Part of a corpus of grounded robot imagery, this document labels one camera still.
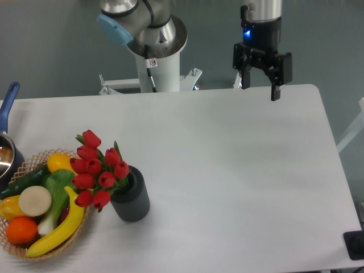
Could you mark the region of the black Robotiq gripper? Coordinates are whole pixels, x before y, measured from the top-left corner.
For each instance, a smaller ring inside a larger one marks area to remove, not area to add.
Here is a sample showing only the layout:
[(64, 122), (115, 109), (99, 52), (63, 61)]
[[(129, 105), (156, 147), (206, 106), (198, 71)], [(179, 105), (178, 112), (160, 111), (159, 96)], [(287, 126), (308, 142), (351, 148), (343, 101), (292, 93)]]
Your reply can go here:
[(281, 17), (265, 22), (242, 18), (243, 41), (234, 45), (233, 68), (241, 77), (241, 88), (250, 87), (250, 69), (258, 68), (271, 82), (271, 101), (280, 98), (280, 87), (292, 81), (292, 53), (278, 54)]

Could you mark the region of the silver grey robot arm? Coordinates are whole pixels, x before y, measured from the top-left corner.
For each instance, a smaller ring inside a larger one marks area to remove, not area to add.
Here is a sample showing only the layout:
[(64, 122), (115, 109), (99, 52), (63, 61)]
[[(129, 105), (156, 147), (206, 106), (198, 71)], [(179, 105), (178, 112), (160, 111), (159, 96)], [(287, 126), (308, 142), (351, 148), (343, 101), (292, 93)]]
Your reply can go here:
[[(97, 23), (104, 34), (135, 56), (136, 80), (102, 81), (102, 91), (139, 87), (143, 93), (195, 90), (202, 71), (180, 74), (180, 52), (188, 35), (184, 23), (171, 14), (170, 1), (101, 1)], [(250, 87), (250, 70), (262, 70), (271, 83), (271, 99), (292, 80), (292, 55), (280, 54), (281, 1), (244, 1), (240, 8), (242, 41), (233, 48), (234, 87)]]

